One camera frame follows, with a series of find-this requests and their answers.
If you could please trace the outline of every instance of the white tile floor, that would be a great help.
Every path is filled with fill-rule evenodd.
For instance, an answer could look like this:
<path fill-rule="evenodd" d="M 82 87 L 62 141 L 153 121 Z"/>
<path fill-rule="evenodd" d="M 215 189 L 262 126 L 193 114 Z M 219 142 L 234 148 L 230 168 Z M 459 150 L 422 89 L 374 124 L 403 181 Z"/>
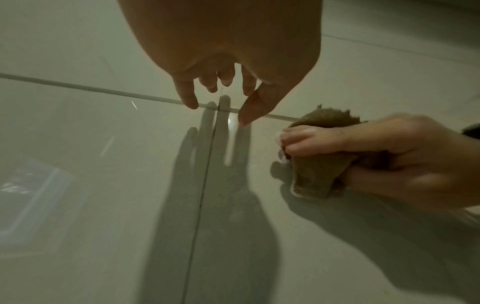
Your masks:
<path fill-rule="evenodd" d="M 326 1 L 317 66 L 239 129 L 216 109 L 240 108 L 240 79 L 197 86 L 202 108 L 186 109 L 114 0 L 2 1 L 1 302 L 478 303 L 476 216 L 298 200 L 272 141 L 319 103 L 478 122 L 478 26 L 418 2 Z"/>

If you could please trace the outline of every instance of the brown cloth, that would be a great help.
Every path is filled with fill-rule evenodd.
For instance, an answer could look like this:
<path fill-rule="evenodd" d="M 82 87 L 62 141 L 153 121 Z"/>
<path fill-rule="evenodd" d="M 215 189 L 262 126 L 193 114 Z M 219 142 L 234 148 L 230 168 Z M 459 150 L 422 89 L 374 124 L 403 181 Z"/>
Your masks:
<path fill-rule="evenodd" d="M 350 111 L 335 109 L 317 109 L 303 116 L 290 127 L 307 125 L 322 128 L 346 127 L 359 124 L 359 117 L 352 117 Z M 294 194 L 313 199 L 325 199 L 342 195 L 345 186 L 337 178 L 353 163 L 372 168 L 386 166 L 384 153 L 347 153 L 339 152 L 312 157 L 292 157 Z"/>

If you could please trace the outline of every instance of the glossy floor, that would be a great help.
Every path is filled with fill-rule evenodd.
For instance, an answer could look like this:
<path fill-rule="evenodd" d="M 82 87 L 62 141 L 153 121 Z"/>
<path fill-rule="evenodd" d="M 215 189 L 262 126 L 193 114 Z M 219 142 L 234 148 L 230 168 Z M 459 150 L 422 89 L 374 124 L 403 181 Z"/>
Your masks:
<path fill-rule="evenodd" d="M 115 1 L 3 1 L 1 302 L 478 303 L 477 215 L 302 201 L 273 142 L 320 103 L 478 122 L 476 17 L 326 1 L 317 66 L 239 128 L 240 79 L 186 109 Z"/>

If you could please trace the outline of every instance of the human hand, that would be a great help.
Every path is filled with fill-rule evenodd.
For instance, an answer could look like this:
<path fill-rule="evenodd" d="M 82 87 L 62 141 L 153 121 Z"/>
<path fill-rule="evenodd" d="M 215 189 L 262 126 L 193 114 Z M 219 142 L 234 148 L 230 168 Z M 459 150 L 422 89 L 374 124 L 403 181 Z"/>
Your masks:
<path fill-rule="evenodd" d="M 422 208 L 453 209 L 480 203 L 480 141 L 423 116 L 394 115 L 359 125 L 285 129 L 280 140 L 291 156 L 388 151 L 388 170 L 351 166 L 347 186 Z"/>
<path fill-rule="evenodd" d="M 322 0 L 118 0 L 140 45 L 196 109 L 194 79 L 209 92 L 229 86 L 241 64 L 248 96 L 238 119 L 269 113 L 320 54 Z M 257 79 L 262 84 L 255 90 Z"/>

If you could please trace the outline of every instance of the hand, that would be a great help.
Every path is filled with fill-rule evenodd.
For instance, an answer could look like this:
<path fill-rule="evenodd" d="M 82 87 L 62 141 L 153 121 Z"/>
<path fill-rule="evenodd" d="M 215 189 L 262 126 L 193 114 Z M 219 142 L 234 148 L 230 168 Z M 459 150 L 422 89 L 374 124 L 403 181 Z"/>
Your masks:
<path fill-rule="evenodd" d="M 269 113 L 320 54 L 322 0 L 118 0 L 151 59 L 173 78 L 181 101 L 198 105 L 194 79 L 211 93 L 229 86 L 240 63 L 248 96 L 238 119 Z M 255 90 L 257 78 L 262 84 Z"/>
<path fill-rule="evenodd" d="M 280 135 L 286 152 L 305 157 L 339 151 L 388 151 L 389 170 L 351 166 L 340 179 L 349 187 L 423 208 L 480 203 L 480 141 L 436 121 L 411 115 L 344 128 L 298 126 Z"/>

